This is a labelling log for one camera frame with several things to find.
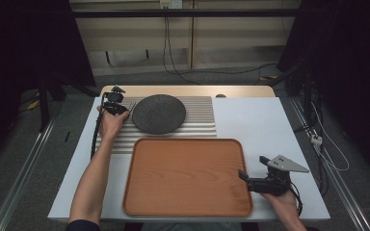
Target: wooden board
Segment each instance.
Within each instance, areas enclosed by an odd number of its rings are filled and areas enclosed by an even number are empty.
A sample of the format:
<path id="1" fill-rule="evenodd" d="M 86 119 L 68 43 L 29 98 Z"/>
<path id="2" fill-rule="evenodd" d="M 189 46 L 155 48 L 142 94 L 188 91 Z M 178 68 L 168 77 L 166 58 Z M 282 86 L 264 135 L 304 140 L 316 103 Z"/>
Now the wooden board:
<path id="1" fill-rule="evenodd" d="M 123 209 L 132 216 L 246 217 L 251 193 L 232 139 L 140 139 L 134 146 Z"/>

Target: person's right arm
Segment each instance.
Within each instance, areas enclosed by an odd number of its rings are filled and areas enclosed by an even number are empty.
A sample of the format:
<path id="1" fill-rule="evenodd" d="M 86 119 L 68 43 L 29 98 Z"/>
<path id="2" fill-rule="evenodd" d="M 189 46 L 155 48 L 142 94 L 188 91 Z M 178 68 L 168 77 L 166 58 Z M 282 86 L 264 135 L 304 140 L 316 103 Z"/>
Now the person's right arm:
<path id="1" fill-rule="evenodd" d="M 299 218 L 296 205 L 296 197 L 287 191 L 283 195 L 274 196 L 268 193 L 262 193 L 273 207 L 277 219 L 288 231 L 306 231 L 302 221 Z"/>

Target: table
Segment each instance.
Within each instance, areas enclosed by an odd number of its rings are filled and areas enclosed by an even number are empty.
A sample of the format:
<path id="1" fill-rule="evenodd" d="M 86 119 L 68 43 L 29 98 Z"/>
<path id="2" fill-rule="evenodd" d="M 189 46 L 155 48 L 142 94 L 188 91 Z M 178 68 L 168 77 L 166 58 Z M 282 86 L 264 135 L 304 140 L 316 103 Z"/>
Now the table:
<path id="1" fill-rule="evenodd" d="M 218 138 L 236 139 L 243 145 L 247 174 L 250 177 L 266 177 L 267 168 L 259 163 L 259 156 L 273 159 L 283 155 L 308 168 L 289 121 L 278 98 L 269 87 L 254 86 L 120 86 L 126 91 L 124 96 L 149 96 L 165 93 L 173 96 L 212 96 L 214 117 Z M 224 94 L 227 98 L 215 98 Z M 77 144 L 73 158 L 67 169 L 64 182 L 53 203 L 49 218 L 66 221 L 69 215 L 74 192 L 78 181 L 90 161 L 91 142 L 95 120 L 96 98 L 88 122 Z M 212 218 L 212 217 L 132 217 L 122 210 L 122 200 L 126 178 L 131 161 L 130 154 L 113 155 L 110 164 L 110 176 L 102 219 L 119 221 L 265 221 L 276 219 L 267 202 L 258 193 L 252 192 L 253 212 L 246 218 Z M 326 205 L 310 173 L 291 173 L 291 179 L 298 187 L 304 210 L 303 220 L 320 220 L 330 218 Z"/>

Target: white cable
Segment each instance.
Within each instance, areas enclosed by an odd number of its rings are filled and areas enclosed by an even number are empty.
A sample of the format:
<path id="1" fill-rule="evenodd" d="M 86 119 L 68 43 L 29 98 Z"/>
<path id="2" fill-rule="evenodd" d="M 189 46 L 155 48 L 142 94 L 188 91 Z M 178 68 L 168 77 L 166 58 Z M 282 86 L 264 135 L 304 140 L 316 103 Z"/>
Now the white cable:
<path id="1" fill-rule="evenodd" d="M 330 138 L 329 134 L 327 134 L 326 130 L 325 130 L 325 129 L 324 129 L 324 127 L 323 127 L 323 124 L 322 124 L 322 122 L 321 122 L 321 119 L 320 119 L 320 117 L 318 116 L 317 109 L 315 108 L 315 106 L 314 106 L 314 103 L 313 103 L 313 102 L 311 102 L 311 105 L 312 105 L 312 107 L 314 108 L 314 112 L 315 112 L 315 115 L 317 116 L 317 119 L 318 119 L 318 122 L 319 122 L 319 124 L 320 124 L 321 129 L 323 130 L 323 132 L 324 132 L 324 134 L 326 135 L 326 137 L 331 141 L 331 143 L 332 143 L 332 144 L 337 148 L 337 150 L 339 151 L 339 153 L 341 153 L 342 157 L 344 158 L 345 162 L 347 163 L 347 167 L 346 167 L 346 168 L 338 168 L 338 167 L 336 167 L 334 163 L 329 162 L 329 161 L 327 160 L 327 158 L 326 158 L 323 154 L 321 154 L 320 146 L 319 146 L 319 145 L 317 145 L 317 144 L 314 144 L 314 147 L 315 147 L 315 149 L 316 149 L 317 154 L 318 154 L 319 156 L 321 156 L 321 157 L 326 161 L 326 163 L 327 163 L 329 166 L 331 166 L 332 168 L 334 168 L 335 170 L 338 170 L 338 171 L 346 171 L 346 170 L 350 169 L 350 163 L 348 162 L 347 157 L 345 157 L 344 153 L 343 153 L 343 152 L 341 151 L 341 149 L 337 146 L 337 144 L 335 144 L 335 142 L 334 142 L 334 141 L 332 141 L 332 139 Z"/>

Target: white tabletop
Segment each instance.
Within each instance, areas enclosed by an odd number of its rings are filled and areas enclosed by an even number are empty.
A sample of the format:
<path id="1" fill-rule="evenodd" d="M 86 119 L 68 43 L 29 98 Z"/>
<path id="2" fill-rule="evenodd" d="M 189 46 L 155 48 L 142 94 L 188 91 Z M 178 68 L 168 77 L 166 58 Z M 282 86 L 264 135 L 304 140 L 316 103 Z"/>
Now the white tabletop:
<path id="1" fill-rule="evenodd" d="M 259 163 L 259 156 L 273 159 L 283 155 L 308 168 L 303 152 L 297 143 L 290 123 L 278 98 L 212 98 L 218 138 L 236 139 L 243 145 L 248 175 L 266 177 L 267 167 Z M 78 181 L 90 161 L 93 132 L 97 117 L 96 98 L 65 179 L 53 202 L 49 218 L 68 220 L 69 210 Z M 102 219 L 120 221 L 265 221 L 276 219 L 270 204 L 260 194 L 252 192 L 253 212 L 246 218 L 195 218 L 195 217 L 132 217 L 122 210 L 130 154 L 112 156 Z M 292 172 L 291 179 L 298 187 L 304 204 L 301 219 L 330 218 L 311 173 Z"/>

